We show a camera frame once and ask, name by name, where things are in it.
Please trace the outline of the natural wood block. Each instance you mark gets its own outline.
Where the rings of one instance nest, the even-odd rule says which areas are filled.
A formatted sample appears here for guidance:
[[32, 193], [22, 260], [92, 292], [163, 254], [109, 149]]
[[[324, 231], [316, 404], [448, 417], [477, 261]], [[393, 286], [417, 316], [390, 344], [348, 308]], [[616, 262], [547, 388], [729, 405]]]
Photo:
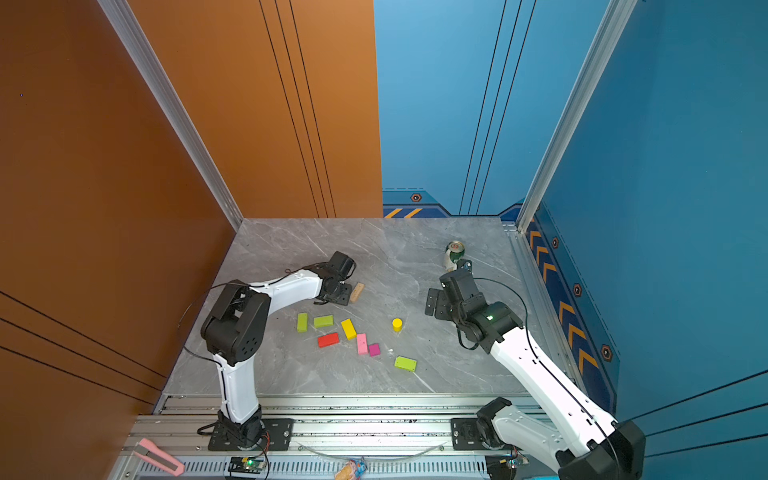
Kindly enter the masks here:
[[357, 283], [355, 287], [352, 290], [352, 293], [350, 295], [350, 302], [356, 303], [358, 299], [360, 298], [363, 290], [365, 288], [365, 285], [363, 283]]

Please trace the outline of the yellow rectangular block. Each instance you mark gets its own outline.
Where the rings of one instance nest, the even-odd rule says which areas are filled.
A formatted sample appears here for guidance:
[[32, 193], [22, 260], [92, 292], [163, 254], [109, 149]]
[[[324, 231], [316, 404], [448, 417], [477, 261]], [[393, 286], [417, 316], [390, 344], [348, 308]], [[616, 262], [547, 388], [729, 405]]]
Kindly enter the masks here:
[[353, 340], [356, 338], [357, 332], [351, 319], [342, 321], [341, 326], [347, 340]]

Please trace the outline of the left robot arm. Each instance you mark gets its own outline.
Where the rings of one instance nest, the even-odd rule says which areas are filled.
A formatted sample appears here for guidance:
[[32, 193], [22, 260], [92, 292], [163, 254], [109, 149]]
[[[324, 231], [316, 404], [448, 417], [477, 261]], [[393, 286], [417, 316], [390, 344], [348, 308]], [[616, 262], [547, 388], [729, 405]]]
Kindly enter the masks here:
[[200, 331], [216, 365], [221, 392], [211, 450], [251, 450], [259, 448], [266, 437], [256, 394], [254, 356], [263, 343], [268, 317], [305, 300], [346, 306], [353, 290], [347, 280], [355, 269], [351, 257], [336, 251], [325, 262], [300, 267], [277, 279], [225, 284]]

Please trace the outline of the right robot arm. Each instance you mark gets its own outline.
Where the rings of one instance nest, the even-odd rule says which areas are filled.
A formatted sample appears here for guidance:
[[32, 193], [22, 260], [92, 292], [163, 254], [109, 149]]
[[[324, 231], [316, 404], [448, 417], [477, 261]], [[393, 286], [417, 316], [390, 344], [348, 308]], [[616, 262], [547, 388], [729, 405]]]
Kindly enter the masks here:
[[561, 479], [641, 478], [646, 446], [642, 430], [632, 421], [618, 422], [580, 390], [510, 307], [487, 302], [470, 262], [442, 275], [440, 284], [428, 292], [426, 315], [452, 322], [459, 338], [511, 372], [549, 419], [532, 418], [498, 397], [477, 411], [472, 446], [517, 448]]

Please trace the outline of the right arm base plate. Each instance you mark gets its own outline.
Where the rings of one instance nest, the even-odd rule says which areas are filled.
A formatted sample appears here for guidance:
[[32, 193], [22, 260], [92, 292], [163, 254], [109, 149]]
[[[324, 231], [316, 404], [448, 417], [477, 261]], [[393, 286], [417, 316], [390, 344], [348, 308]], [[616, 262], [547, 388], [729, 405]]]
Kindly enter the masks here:
[[479, 428], [478, 419], [452, 418], [450, 420], [452, 447], [456, 451], [511, 451], [512, 445], [490, 439]]

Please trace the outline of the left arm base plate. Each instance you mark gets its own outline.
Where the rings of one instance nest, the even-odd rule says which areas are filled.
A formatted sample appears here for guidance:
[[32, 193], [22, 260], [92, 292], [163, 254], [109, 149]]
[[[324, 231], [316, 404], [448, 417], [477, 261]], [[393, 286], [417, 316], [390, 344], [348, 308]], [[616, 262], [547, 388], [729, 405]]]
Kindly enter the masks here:
[[293, 434], [294, 420], [290, 418], [252, 419], [237, 424], [225, 417], [213, 427], [209, 451], [287, 451]]

